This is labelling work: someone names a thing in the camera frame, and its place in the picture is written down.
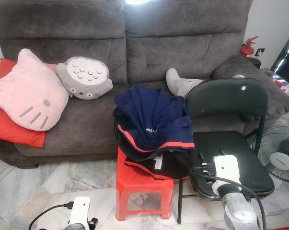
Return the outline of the black standing fan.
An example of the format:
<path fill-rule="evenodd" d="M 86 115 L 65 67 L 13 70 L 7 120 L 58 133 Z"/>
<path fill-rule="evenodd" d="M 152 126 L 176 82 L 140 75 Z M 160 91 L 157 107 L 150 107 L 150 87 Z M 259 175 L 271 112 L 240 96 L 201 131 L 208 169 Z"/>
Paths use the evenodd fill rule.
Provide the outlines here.
<path fill-rule="evenodd" d="M 271 126 L 264 130 L 258 159 L 272 176 L 289 182 L 289 126 Z"/>

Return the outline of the pink cat face cushion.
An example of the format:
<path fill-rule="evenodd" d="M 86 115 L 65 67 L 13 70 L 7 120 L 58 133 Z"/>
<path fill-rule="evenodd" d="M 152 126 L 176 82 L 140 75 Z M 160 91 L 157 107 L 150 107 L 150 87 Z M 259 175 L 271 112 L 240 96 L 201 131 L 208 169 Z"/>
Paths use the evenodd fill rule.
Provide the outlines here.
<path fill-rule="evenodd" d="M 33 131 L 54 127 L 69 95 L 57 73 L 27 48 L 20 50 L 15 66 L 0 79 L 0 109 Z"/>

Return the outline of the red fire extinguisher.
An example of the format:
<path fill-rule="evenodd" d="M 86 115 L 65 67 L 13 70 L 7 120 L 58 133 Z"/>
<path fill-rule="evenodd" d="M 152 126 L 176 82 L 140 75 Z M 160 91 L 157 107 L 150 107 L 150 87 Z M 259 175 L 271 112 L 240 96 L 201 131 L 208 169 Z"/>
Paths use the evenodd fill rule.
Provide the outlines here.
<path fill-rule="evenodd" d="M 258 36 L 250 37 L 248 38 L 245 43 L 242 44 L 241 49 L 239 50 L 239 53 L 243 55 L 244 57 L 248 57 L 249 55 L 254 54 L 254 48 L 252 45 L 254 44 L 254 40 L 257 39 Z"/>

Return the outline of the red square cushion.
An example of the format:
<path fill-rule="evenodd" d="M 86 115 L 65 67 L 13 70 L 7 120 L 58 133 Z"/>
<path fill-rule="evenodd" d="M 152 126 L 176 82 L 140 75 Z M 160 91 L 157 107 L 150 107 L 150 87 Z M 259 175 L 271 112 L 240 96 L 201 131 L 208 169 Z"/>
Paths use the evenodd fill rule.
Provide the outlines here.
<path fill-rule="evenodd" d="M 0 109 L 0 140 L 41 148 L 44 146 L 45 137 L 45 131 L 26 129 L 13 122 L 8 114 Z"/>

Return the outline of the red plastic stool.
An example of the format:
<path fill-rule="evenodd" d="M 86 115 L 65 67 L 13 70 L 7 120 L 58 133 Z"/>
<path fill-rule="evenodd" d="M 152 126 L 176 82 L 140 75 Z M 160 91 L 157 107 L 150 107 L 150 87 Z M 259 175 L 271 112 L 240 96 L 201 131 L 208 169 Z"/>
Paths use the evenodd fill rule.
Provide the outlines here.
<path fill-rule="evenodd" d="M 124 164 L 126 155 L 118 149 L 116 169 L 116 219 L 124 221 L 128 215 L 160 214 L 162 219 L 169 219 L 172 210 L 173 180 L 156 180 L 142 175 L 133 167 Z M 132 193 L 158 193 L 161 195 L 160 209 L 127 209 Z"/>

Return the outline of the grey plush toy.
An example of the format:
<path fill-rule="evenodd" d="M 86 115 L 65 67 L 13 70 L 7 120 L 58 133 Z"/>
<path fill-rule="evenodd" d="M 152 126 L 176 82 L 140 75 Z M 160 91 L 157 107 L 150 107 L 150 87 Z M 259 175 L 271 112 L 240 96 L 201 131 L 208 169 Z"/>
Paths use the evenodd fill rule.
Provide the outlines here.
<path fill-rule="evenodd" d="M 184 79 L 179 77 L 177 70 L 168 69 L 166 72 L 166 83 L 172 94 L 186 98 L 186 95 L 197 85 L 203 82 L 200 79 Z"/>

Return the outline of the black folding chair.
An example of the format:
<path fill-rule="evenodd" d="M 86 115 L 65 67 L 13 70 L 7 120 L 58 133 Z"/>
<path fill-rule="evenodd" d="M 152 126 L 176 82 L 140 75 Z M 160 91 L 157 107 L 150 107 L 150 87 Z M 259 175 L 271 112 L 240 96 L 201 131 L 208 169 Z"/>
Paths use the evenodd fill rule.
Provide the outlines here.
<path fill-rule="evenodd" d="M 259 126 L 253 133 L 254 146 L 238 131 L 194 132 L 195 149 L 189 153 L 191 167 L 196 166 L 196 161 L 213 163 L 214 156 L 234 155 L 238 159 L 241 183 L 260 198 L 272 193 L 275 188 L 273 180 L 257 156 L 267 110 L 268 94 L 258 80 L 227 78 L 208 80 L 195 86 L 186 95 L 186 111 L 193 120 L 219 115 L 248 115 L 258 118 Z M 196 176 L 192 175 L 188 179 L 196 196 L 221 201 L 212 190 L 213 184 L 196 184 Z"/>

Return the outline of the black garment with red stripe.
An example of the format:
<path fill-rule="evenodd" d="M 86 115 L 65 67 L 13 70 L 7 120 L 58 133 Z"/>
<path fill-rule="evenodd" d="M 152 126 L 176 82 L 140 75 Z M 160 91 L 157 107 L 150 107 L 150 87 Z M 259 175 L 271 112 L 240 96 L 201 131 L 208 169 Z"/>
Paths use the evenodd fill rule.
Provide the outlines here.
<path fill-rule="evenodd" d="M 182 126 L 189 120 L 181 117 L 170 128 L 158 135 L 154 130 L 146 134 L 137 128 L 129 117 L 120 109 L 113 111 L 116 141 L 120 151 L 125 155 L 122 166 L 129 166 L 142 175 L 156 180 L 185 179 L 189 175 L 189 151 L 194 150 L 193 138 L 188 136 L 190 125 Z"/>

